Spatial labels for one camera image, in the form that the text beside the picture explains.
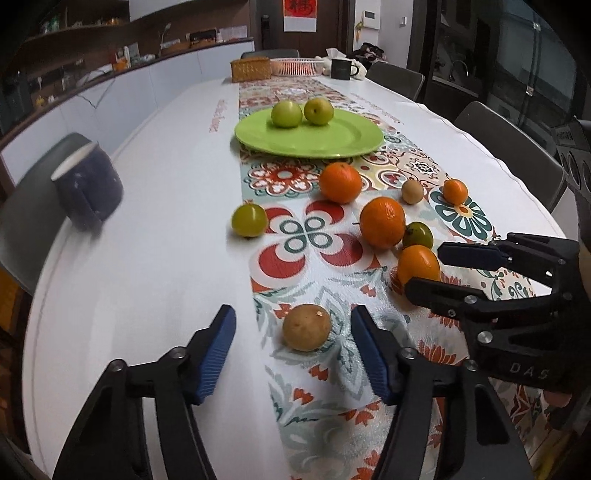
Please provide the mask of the right hand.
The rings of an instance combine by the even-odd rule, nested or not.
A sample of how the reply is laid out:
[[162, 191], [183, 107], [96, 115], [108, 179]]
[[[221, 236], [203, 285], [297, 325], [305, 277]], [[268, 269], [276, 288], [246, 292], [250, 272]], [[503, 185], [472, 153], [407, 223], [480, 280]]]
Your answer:
[[553, 429], [563, 430], [571, 415], [569, 404], [571, 394], [544, 391], [543, 397], [549, 405], [548, 422]]

